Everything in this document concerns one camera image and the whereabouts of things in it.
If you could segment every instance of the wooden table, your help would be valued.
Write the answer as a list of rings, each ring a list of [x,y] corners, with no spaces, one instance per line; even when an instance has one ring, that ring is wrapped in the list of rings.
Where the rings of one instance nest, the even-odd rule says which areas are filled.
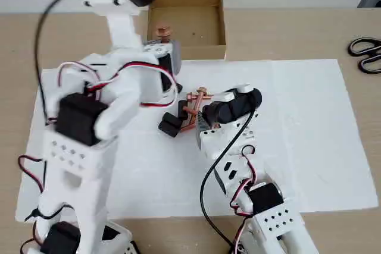
[[[145,31],[147,14],[136,19]],[[14,221],[20,172],[17,155],[29,135],[36,96],[32,36],[36,15],[0,15],[0,253],[18,253],[31,226]],[[381,189],[381,76],[357,70],[358,59],[346,54],[357,36],[381,36],[381,10],[273,9],[226,10],[227,59],[337,58],[352,100],[376,187]],[[108,50],[105,20],[92,14],[53,15],[42,39],[43,67]],[[306,214],[307,227],[320,253],[380,253],[381,210]],[[215,219],[233,237],[239,219]],[[203,218],[129,219],[142,253],[227,253],[224,242]]]

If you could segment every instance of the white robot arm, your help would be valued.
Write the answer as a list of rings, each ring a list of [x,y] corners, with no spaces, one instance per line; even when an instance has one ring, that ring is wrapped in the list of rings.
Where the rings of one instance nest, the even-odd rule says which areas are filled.
[[[261,93],[250,85],[229,92],[235,99],[205,106],[198,114],[197,128],[201,151],[208,159],[219,160],[214,174],[230,207],[245,217],[235,238],[234,254],[317,254],[292,198],[282,193],[278,179],[257,156],[252,127],[248,125],[220,156],[261,104]],[[215,123],[220,123],[219,128],[211,128]]]
[[[140,106],[176,102],[177,46],[170,42],[144,47],[133,25],[139,7],[153,0],[82,1],[90,11],[106,16],[113,47],[106,55],[92,54],[58,68],[43,134],[45,185],[31,214],[37,218],[37,245],[28,254],[137,253],[131,232],[107,221],[118,134]],[[77,227],[60,222],[65,206],[75,211]]]

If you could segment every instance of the black scissor handle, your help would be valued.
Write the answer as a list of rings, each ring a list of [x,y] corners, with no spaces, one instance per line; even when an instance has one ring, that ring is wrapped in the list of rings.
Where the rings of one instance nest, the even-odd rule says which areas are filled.
[[[354,46],[358,43],[370,43],[373,44],[373,46],[357,51],[354,49]],[[377,50],[381,50],[381,40],[370,37],[355,39],[348,46],[348,53],[353,57],[375,54]]]
[[[371,58],[363,59],[362,61],[358,63],[358,69],[366,74],[381,74],[381,68],[369,69],[366,67],[371,62],[375,62],[377,60],[381,60],[381,54],[376,54],[375,56]]]

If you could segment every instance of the white paper sheet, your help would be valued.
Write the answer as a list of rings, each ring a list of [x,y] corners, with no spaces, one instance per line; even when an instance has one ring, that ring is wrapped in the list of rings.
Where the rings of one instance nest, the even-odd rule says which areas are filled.
[[[198,75],[191,77],[195,71]],[[54,89],[54,79],[55,71],[44,71],[46,90]],[[282,184],[295,191],[301,211],[377,206],[336,60],[184,62],[178,81],[185,91],[206,86],[216,93],[240,83],[251,83],[262,91],[260,116],[252,123],[257,153],[283,177]],[[194,131],[172,139],[157,130],[164,112],[141,110],[120,136],[108,197],[110,218],[201,215],[199,187],[211,162],[200,154]],[[40,154],[42,128],[37,99],[28,154]],[[41,166],[27,166],[41,175]],[[23,176],[16,219],[23,220],[37,203],[37,187]],[[232,214],[213,176],[205,189],[205,204],[211,215]]]

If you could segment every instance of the cardboard box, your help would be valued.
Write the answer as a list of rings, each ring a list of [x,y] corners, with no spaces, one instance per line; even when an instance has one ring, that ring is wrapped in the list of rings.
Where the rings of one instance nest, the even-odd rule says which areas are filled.
[[[222,0],[155,0],[149,8],[148,40],[158,39],[158,24],[171,26],[181,44],[182,59],[224,59],[226,52]]]

